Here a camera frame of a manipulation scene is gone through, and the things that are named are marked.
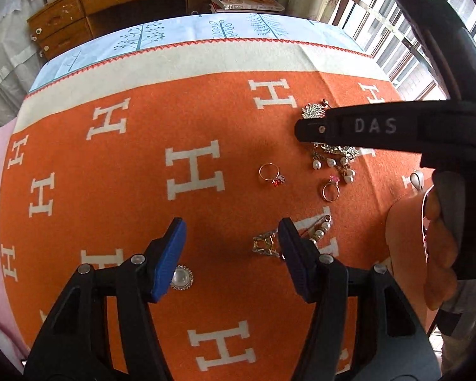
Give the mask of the person's right hand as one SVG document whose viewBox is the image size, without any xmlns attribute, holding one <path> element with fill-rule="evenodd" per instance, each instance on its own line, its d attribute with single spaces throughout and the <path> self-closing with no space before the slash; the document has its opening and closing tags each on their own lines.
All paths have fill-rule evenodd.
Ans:
<svg viewBox="0 0 476 381">
<path fill-rule="evenodd" d="M 458 245 L 446 228 L 441 213 L 436 188 L 432 188 L 426 197 L 425 215 L 429 225 L 426 233 L 428 259 L 424 284 L 426 306 L 431 311 L 436 311 L 442 303 L 451 299 L 458 288 L 458 279 L 452 269 L 458 256 Z"/>
</svg>

